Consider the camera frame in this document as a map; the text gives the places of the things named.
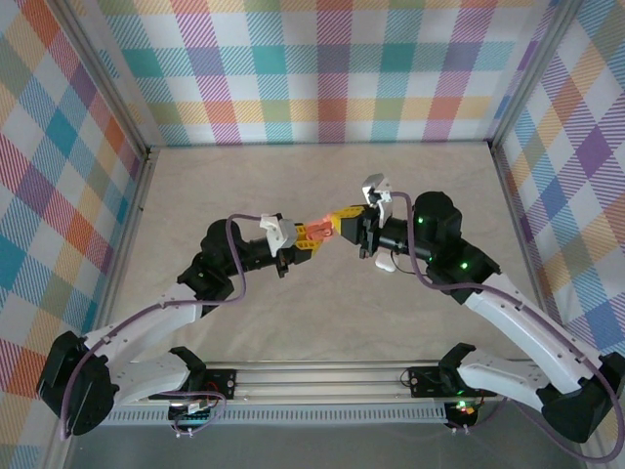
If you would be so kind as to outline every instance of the purple cable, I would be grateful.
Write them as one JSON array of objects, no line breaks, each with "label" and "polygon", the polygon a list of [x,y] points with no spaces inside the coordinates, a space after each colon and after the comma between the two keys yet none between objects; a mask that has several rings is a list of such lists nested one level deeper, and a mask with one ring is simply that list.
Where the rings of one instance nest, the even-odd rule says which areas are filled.
[{"label": "purple cable", "polygon": [[[406,192],[391,192],[391,196],[404,199],[404,201],[406,202],[408,218],[410,218],[410,215],[412,214],[412,200],[410,199],[410,195],[408,195]],[[567,347],[577,359],[579,359],[582,363],[584,363],[584,365],[586,365],[588,369],[595,376],[597,376],[599,381],[605,387],[605,390],[607,391],[607,394],[609,395],[609,399],[612,402],[612,406],[614,407],[614,413],[616,414],[616,424],[618,426],[618,437],[616,439],[616,444],[614,446],[614,449],[605,456],[590,457],[590,456],[586,456],[585,454],[581,454],[581,453],[573,451],[572,449],[568,448],[560,441],[557,433],[554,432],[554,430],[551,427],[545,424],[542,420],[538,420],[533,415],[528,414],[525,411],[525,409],[523,409],[522,407],[519,406],[519,408],[521,412],[523,413],[523,415],[528,417],[531,421],[535,422],[547,434],[547,436],[551,440],[554,441],[554,443],[561,450],[570,454],[571,456],[581,461],[591,462],[595,464],[607,463],[613,460],[614,458],[616,458],[616,456],[618,456],[618,454],[623,449],[623,444],[625,444],[625,419],[623,418],[623,410],[620,406],[618,398],[616,397],[616,394],[614,393],[614,390],[607,382],[607,379],[605,379],[605,376],[597,369],[597,367],[594,366],[584,356],[584,354],[577,348],[575,343],[570,342],[564,335],[562,335],[562,333],[559,330],[557,330],[550,323],[548,323],[541,315],[536,313],[531,308],[525,306],[521,301],[519,301],[514,296],[506,293],[505,291],[502,291],[499,288],[495,288],[490,285],[482,285],[480,283],[460,282],[460,283],[454,283],[450,285],[435,285],[433,283],[428,282],[423,276],[423,274],[421,273],[421,270],[419,269],[419,265],[417,264],[417,255],[414,250],[414,242],[415,242],[414,224],[410,223],[410,220],[408,220],[407,225],[408,225],[408,253],[409,253],[408,257],[410,258],[412,270],[414,271],[416,277],[419,279],[419,281],[423,285],[427,286],[428,288],[431,288],[432,290],[438,290],[438,291],[470,288],[470,289],[487,291],[489,293],[493,293],[499,296],[501,299],[508,301],[509,303],[512,303],[515,307],[520,308],[520,311],[524,311],[525,313],[530,315],[534,320],[539,322],[543,327],[549,330],[549,332],[551,332],[561,344]]]},{"label": "purple cable", "polygon": [[105,340],[108,338],[112,338],[117,335],[121,330],[126,328],[128,325],[132,324],[136,320],[143,318],[146,315],[149,315],[153,311],[160,310],[161,308],[168,308],[170,306],[184,306],[184,305],[199,305],[199,306],[221,306],[221,305],[232,305],[240,302],[247,292],[247,282],[245,280],[245,274],[243,273],[243,266],[241,264],[241,260],[238,257],[238,252],[236,252],[236,245],[234,244],[234,238],[232,237],[232,221],[233,220],[250,220],[253,222],[260,222],[261,217],[254,217],[251,215],[243,215],[240,213],[232,214],[226,220],[226,239],[228,240],[228,247],[230,248],[230,253],[232,254],[232,259],[234,260],[234,264],[236,265],[236,271],[241,278],[241,292],[236,298],[223,300],[223,301],[198,301],[198,300],[173,300],[166,301],[162,305],[160,303],[156,303],[154,305],[148,306],[147,308],[135,313],[129,318],[125,319],[117,327],[113,328],[111,332],[109,332],[106,336],[100,339],[98,342],[94,344],[94,346],[87,351],[87,353],[83,356],[82,359],[76,365],[76,368],[73,369],[69,379],[67,380],[67,385],[65,386],[65,391],[62,395],[61,402],[61,440],[66,440],[71,435],[71,432],[67,429],[67,415],[69,414],[69,399],[71,398],[71,393],[73,391],[74,385],[76,384],[76,379],[78,378],[78,374],[80,370],[85,365],[87,360],[91,358],[104,344]]},{"label": "purple cable", "polygon": [[[227,405],[226,404],[226,396],[224,396],[222,393],[217,393],[215,391],[169,391],[167,393],[160,393],[160,394],[162,394],[164,396],[181,396],[181,397],[202,395],[202,396],[206,396],[208,398],[218,398],[220,401],[222,401],[224,403],[224,405],[220,405],[219,407],[216,407],[215,413],[206,422],[202,423],[196,429],[190,430],[187,433],[190,437],[192,437],[193,435],[195,435],[198,432],[201,432],[206,427],[208,427],[208,426],[212,425],[213,423],[215,423],[217,421],[217,419],[219,419],[222,415],[224,415],[224,412],[226,411],[226,405]],[[174,420],[174,430],[176,431],[176,433],[178,435],[181,435],[183,433],[183,431],[178,426],[178,422],[179,421],[180,420]]]}]

